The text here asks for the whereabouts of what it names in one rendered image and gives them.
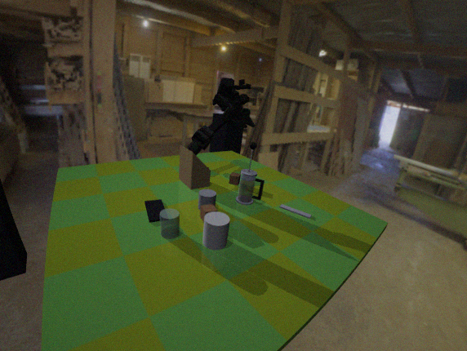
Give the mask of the french press with black plunger knob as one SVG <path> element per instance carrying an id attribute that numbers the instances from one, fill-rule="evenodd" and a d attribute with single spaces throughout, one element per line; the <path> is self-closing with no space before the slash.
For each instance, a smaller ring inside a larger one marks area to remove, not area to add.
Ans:
<path id="1" fill-rule="evenodd" d="M 250 148 L 252 149 L 251 158 L 252 158 L 253 149 L 255 149 L 256 147 L 257 147 L 256 142 L 250 143 Z M 265 181 L 257 179 L 256 178 L 257 172 L 250 170 L 250 168 L 251 168 L 251 161 L 250 161 L 249 169 L 241 170 L 241 176 L 240 176 L 239 187 L 238 187 L 238 196 L 236 197 L 236 202 L 242 205 L 251 205 L 253 203 L 253 198 L 257 200 L 261 200 L 261 196 L 262 196 L 262 192 L 264 188 Z M 258 197 L 253 196 L 256 181 L 260 182 L 260 191 L 259 191 Z"/>

